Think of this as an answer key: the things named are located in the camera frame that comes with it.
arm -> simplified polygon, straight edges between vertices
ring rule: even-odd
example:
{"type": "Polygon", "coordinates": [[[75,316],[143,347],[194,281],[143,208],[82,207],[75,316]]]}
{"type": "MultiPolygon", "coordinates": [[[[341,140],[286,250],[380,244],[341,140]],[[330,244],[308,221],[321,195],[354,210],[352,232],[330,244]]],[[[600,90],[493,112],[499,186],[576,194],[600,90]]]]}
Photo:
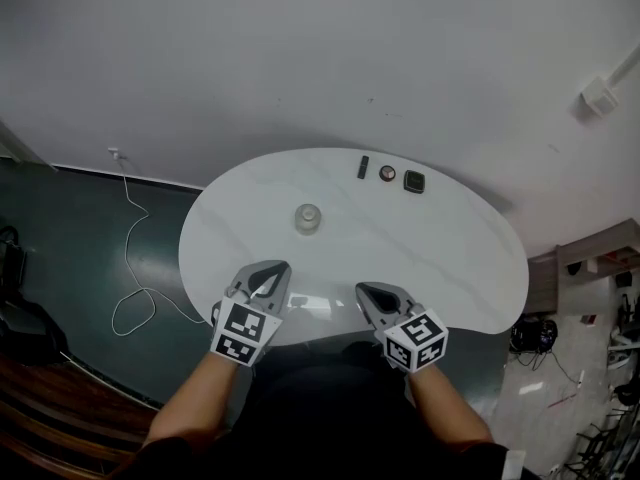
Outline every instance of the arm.
{"type": "Polygon", "coordinates": [[[471,444],[493,442],[489,427],[436,366],[409,375],[409,383],[418,412],[442,443],[462,451],[471,444]]]}
{"type": "Polygon", "coordinates": [[[179,436],[198,452],[215,439],[238,365],[207,352],[191,376],[151,422],[147,444],[179,436]]]}

